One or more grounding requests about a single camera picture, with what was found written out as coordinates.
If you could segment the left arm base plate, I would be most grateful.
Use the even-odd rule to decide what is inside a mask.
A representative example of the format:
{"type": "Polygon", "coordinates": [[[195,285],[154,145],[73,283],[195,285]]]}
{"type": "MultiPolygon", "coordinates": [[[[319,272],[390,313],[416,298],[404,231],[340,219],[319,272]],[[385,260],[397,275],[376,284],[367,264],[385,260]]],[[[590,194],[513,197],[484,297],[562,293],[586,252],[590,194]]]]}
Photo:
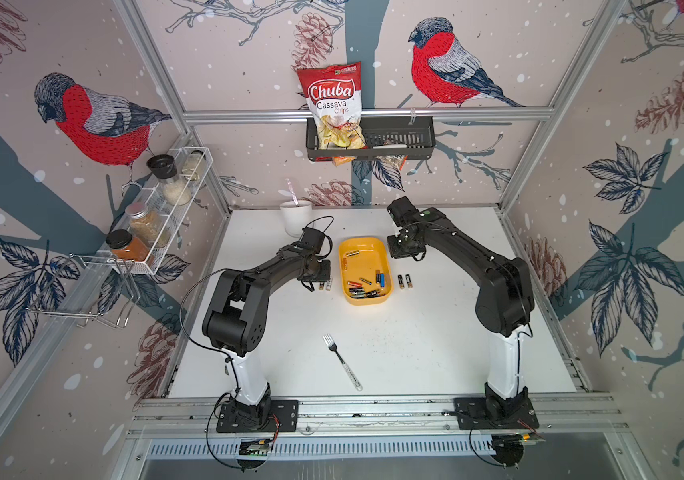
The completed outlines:
{"type": "Polygon", "coordinates": [[[257,405],[229,401],[214,414],[218,433],[295,432],[299,401],[268,399],[257,405]]]}

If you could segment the yellow plastic storage box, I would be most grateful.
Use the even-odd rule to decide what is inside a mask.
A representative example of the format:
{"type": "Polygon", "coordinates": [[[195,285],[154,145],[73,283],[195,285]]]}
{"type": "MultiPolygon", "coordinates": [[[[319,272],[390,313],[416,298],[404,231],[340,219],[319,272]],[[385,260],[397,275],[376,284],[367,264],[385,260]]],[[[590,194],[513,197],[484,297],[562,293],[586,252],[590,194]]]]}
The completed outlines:
{"type": "Polygon", "coordinates": [[[345,299],[355,306],[368,306],[385,302],[393,292],[394,284],[388,263],[385,243],[377,237],[356,237],[344,240],[338,247],[341,283],[345,299]],[[350,251],[360,251],[346,257],[350,251]],[[387,276],[387,286],[380,284],[380,274],[387,276]],[[350,288],[348,281],[361,283],[363,288],[350,288]]]}

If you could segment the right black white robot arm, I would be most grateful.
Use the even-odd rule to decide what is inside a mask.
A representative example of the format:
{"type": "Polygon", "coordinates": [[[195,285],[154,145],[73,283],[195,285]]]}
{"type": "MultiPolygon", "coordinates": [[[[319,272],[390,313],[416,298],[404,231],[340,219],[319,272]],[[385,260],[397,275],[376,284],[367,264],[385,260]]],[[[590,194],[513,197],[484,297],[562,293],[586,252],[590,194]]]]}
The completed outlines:
{"type": "Polygon", "coordinates": [[[454,411],[459,428],[535,429],[539,421],[523,378],[523,345],[531,338],[535,307],[529,267],[516,257],[495,253],[456,227],[440,210],[418,210],[407,197],[387,207],[398,227],[387,237],[391,257],[422,260],[432,247],[477,283],[476,317],[490,332],[490,371],[483,396],[458,397],[454,411]]]}

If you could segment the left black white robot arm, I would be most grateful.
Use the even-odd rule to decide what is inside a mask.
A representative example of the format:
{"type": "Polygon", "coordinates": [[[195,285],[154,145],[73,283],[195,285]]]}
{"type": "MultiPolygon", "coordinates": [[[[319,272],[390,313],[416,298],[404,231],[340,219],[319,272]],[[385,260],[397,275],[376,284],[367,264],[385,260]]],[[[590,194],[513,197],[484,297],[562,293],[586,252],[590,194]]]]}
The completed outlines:
{"type": "Polygon", "coordinates": [[[315,283],[330,279],[324,242],[296,241],[256,267],[221,273],[202,324],[203,335],[223,355],[234,380],[232,399],[219,414],[219,432],[260,431],[275,422],[271,387],[257,352],[266,333],[270,297],[290,281],[312,291],[315,283]]]}

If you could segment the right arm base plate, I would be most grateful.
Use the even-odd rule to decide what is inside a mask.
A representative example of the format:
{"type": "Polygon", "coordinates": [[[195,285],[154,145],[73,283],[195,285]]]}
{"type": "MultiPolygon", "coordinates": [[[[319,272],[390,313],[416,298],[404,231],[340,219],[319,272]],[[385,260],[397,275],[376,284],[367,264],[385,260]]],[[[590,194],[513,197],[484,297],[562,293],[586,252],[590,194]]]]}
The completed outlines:
{"type": "Polygon", "coordinates": [[[461,430],[536,430],[539,419],[531,400],[458,397],[454,413],[461,430]]]}

